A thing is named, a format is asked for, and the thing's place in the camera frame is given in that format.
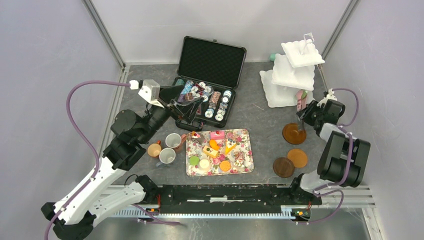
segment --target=gray tabletop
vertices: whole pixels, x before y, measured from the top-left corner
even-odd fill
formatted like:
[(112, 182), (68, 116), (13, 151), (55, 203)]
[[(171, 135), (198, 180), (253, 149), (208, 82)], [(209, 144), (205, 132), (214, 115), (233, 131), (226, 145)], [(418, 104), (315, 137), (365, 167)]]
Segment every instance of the gray tabletop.
[[(307, 138), (300, 145), (287, 143), (283, 136), (283, 127), (296, 121), (296, 107), (268, 107), (259, 71), (270, 70), (273, 62), (245, 63), (241, 73), (240, 83), (236, 89), (237, 97), (228, 116), (224, 129), (246, 128), (250, 134), (254, 170), (251, 173), (229, 174), (219, 176), (192, 177), (186, 174), (185, 151), (179, 152), (172, 166), (156, 168), (157, 158), (145, 154), (124, 176), (114, 184), (123, 185), (131, 174), (148, 175), (156, 184), (289, 184), (301, 173), (316, 171), (318, 161), (326, 145), (311, 126), (306, 126)], [(133, 65), (129, 69), (129, 80), (153, 79), (161, 86), (170, 86), (177, 77), (177, 64)], [(313, 95), (320, 100), (324, 92), (324, 83), (315, 71)], [(121, 110), (131, 109), (139, 115), (144, 115), (146, 102), (138, 96), (137, 90), (125, 88)], [(217, 128), (205, 125), (204, 131)], [(158, 140), (165, 144), (165, 138), (171, 133), (184, 134), (186, 130), (176, 127), (175, 121), (169, 119), (153, 136), (150, 143)], [(308, 164), (297, 168), (289, 178), (281, 178), (274, 173), (273, 163), (279, 157), (286, 157), (289, 150), (299, 148), (308, 156)]]

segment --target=floral pattern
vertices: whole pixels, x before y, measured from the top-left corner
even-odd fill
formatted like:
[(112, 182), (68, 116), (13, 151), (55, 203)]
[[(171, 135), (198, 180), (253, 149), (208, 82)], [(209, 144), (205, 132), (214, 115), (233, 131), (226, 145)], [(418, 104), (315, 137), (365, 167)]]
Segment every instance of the floral pattern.
[[(209, 145), (210, 132), (201, 131), (197, 132), (203, 136), (203, 143), (198, 143), (197, 139), (187, 138), (186, 151), (185, 151), (185, 164), (186, 172), (188, 176), (200, 177), (200, 176), (214, 176), (214, 175), (226, 175), (226, 174), (245, 174), (250, 173), (254, 169), (252, 148), (249, 132), (245, 128), (224, 130), (225, 139), (216, 140), (217, 145), (220, 147), (218, 155), (213, 158), (203, 153), (202, 149), (204, 146)], [(226, 139), (232, 139), (236, 141), (235, 148), (225, 155)], [(197, 165), (193, 166), (189, 163), (189, 158), (197, 156), (200, 159), (208, 159), (210, 161), (209, 169), (200, 169)], [(229, 161), (231, 168), (229, 171), (222, 171), (220, 163), (222, 161)]]

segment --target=pink object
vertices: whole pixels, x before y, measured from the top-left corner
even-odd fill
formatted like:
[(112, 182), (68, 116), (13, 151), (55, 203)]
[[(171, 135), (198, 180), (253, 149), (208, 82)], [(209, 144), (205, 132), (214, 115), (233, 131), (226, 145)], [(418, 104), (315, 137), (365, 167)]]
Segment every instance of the pink object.
[(225, 138), (225, 132), (224, 131), (211, 131), (210, 132), (210, 139), (220, 140)]

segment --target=black foam lining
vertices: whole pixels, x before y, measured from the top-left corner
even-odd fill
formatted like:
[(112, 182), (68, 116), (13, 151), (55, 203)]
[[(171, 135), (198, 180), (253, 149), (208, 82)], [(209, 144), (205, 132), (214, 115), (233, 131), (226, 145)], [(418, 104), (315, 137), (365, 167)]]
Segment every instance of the black foam lining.
[(230, 88), (238, 85), (246, 49), (185, 37), (178, 75)]

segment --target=poker chip case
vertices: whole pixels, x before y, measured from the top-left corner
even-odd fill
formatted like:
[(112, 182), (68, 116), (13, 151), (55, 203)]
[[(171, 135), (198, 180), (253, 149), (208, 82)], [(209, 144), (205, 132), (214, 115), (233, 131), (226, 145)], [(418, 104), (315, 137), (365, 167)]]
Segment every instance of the poker chip case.
[[(201, 131), (204, 124), (217, 128), (225, 127), (236, 99), (235, 89), (239, 86), (245, 58), (244, 47), (186, 36), (179, 59), (178, 76), (173, 85), (177, 84), (179, 79), (183, 80), (184, 84), (189, 80), (195, 84), (204, 82), (207, 86), (212, 86), (214, 92), (220, 92), (220, 97), (212, 117), (205, 116), (209, 108), (209, 101), (206, 101), (200, 105), (201, 114), (196, 114), (191, 124), (176, 120), (176, 126), (188, 131)], [(223, 119), (218, 121), (218, 106), (227, 90), (231, 91), (231, 97)]]

